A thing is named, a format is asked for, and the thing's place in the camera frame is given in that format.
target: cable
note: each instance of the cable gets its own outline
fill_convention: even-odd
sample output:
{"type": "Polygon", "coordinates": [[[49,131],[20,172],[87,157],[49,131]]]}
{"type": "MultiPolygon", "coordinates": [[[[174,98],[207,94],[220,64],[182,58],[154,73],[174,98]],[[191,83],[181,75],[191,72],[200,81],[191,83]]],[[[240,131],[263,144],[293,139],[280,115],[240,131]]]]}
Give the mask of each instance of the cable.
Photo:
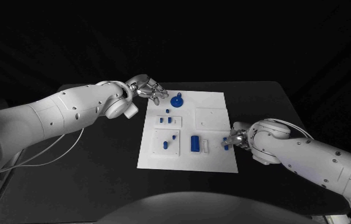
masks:
{"type": "MultiPolygon", "coordinates": [[[[64,154],[70,151],[70,149],[74,147],[74,145],[76,145],[76,143],[77,143],[77,141],[79,141],[79,138],[80,138],[80,136],[82,136],[82,131],[80,131],[79,137],[77,137],[77,139],[76,139],[76,141],[74,141],[72,147],[67,149],[67,151],[63,153],[63,155],[64,155],[64,154]]],[[[47,162],[47,163],[43,163],[43,164],[39,164],[39,165],[18,165],[18,167],[39,167],[39,166],[47,165],[47,164],[50,164],[51,162],[54,162],[59,158],[62,158],[63,155],[60,155],[60,157],[57,157],[54,160],[51,160],[51,161],[47,162]]]]}
{"type": "Polygon", "coordinates": [[[266,120],[276,121],[276,122],[280,122],[280,123],[286,124],[287,126],[290,126],[292,128],[295,128],[305,135],[306,138],[313,139],[312,136],[308,134],[308,132],[300,127],[297,127],[295,124],[292,124],[292,123],[289,123],[289,122],[286,122],[283,120],[273,119],[273,118],[267,118],[266,120]]]}
{"type": "Polygon", "coordinates": [[[64,136],[64,134],[60,136],[60,138],[53,142],[53,144],[40,152],[40,153],[37,153],[33,157],[30,157],[24,162],[21,162],[20,164],[17,164],[17,165],[14,165],[14,166],[11,166],[11,167],[7,167],[7,168],[4,168],[4,169],[1,169],[0,170],[0,173],[1,172],[5,172],[5,171],[8,171],[10,169],[14,169],[16,167],[26,167],[26,166],[28,166],[28,167],[34,167],[34,166],[43,166],[43,165],[46,165],[46,164],[49,164],[49,163],[51,163],[53,161],[56,161],[67,152],[69,152],[69,150],[73,148],[73,146],[74,146],[74,144],[76,144],[76,142],[77,142],[77,140],[79,140],[79,138],[80,138],[80,136],[82,136],[82,132],[80,132],[80,135],[79,135],[79,137],[77,137],[77,139],[76,139],[76,141],[74,141],[74,144],[73,144],[73,146],[69,148],[69,150],[64,152],[64,154],[59,157],[59,158],[56,158],[53,161],[50,161],[50,162],[47,162],[47,163],[44,163],[44,164],[40,164],[40,165],[24,165],[30,160],[33,160],[37,156],[40,156],[53,146],[54,146],[54,144],[60,141],[60,139],[63,138],[63,136],[64,136]]]}

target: small blue piece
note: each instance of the small blue piece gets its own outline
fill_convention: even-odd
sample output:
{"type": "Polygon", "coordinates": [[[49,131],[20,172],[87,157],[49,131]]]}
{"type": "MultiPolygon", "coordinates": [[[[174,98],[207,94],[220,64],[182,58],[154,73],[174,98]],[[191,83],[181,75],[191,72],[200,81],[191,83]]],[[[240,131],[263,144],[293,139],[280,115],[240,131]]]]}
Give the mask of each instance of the small blue piece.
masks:
{"type": "Polygon", "coordinates": [[[180,107],[182,105],[181,93],[178,93],[177,96],[171,98],[169,104],[174,107],[180,107]]]}
{"type": "MultiPolygon", "coordinates": [[[[223,141],[226,141],[227,138],[223,138],[223,141]]],[[[224,145],[224,150],[228,150],[228,145],[224,145]]]]}
{"type": "Polygon", "coordinates": [[[200,152],[198,136],[191,136],[191,151],[200,152]]]}

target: black curtain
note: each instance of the black curtain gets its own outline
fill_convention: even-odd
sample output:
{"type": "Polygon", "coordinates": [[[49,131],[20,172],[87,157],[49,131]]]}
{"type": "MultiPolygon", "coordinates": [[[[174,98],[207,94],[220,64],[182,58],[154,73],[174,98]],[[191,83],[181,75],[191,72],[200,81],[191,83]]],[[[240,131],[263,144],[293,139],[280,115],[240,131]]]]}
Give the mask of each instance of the black curtain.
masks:
{"type": "Polygon", "coordinates": [[[351,0],[7,0],[0,97],[16,106],[63,84],[139,73],[277,81],[310,134],[351,151],[349,8],[351,0]]]}

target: black table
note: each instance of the black table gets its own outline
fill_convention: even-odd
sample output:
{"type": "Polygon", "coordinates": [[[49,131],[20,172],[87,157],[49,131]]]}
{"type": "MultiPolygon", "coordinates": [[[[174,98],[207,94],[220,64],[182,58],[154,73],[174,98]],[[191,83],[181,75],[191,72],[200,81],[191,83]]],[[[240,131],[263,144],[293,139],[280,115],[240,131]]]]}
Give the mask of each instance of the black table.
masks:
{"type": "MultiPolygon", "coordinates": [[[[254,123],[277,118],[303,127],[293,106],[276,82],[162,83],[169,90],[224,92],[230,123],[254,123]]],[[[59,91],[82,86],[64,85],[59,91]]],[[[51,164],[17,168],[0,200],[1,223],[95,221],[132,201],[174,191],[207,191],[246,197],[302,215],[349,213],[341,195],[323,189],[282,165],[264,166],[251,153],[234,148],[238,174],[136,169],[144,119],[144,98],[135,98],[138,114],[109,120],[99,117],[82,134],[72,151],[51,164]]],[[[79,131],[33,164],[44,163],[70,147],[79,131]]],[[[28,147],[27,159],[54,141],[28,147]]]]}

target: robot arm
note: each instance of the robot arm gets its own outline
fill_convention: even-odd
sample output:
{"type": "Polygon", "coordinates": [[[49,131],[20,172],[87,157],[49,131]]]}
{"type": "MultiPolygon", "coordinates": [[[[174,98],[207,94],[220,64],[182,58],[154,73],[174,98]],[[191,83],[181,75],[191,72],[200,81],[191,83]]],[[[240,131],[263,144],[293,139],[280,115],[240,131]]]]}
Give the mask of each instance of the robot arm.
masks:
{"type": "Polygon", "coordinates": [[[26,147],[87,127],[99,116],[112,119],[123,113],[131,118],[138,112],[132,103],[138,95],[156,105],[158,97],[168,97],[145,74],[125,83],[102,81],[70,88],[27,105],[0,110],[0,169],[26,147]]]}
{"type": "Polygon", "coordinates": [[[261,164],[279,164],[306,180],[351,198],[351,154],[312,138],[289,138],[286,125],[266,119],[236,122],[227,141],[251,151],[261,164]]]}

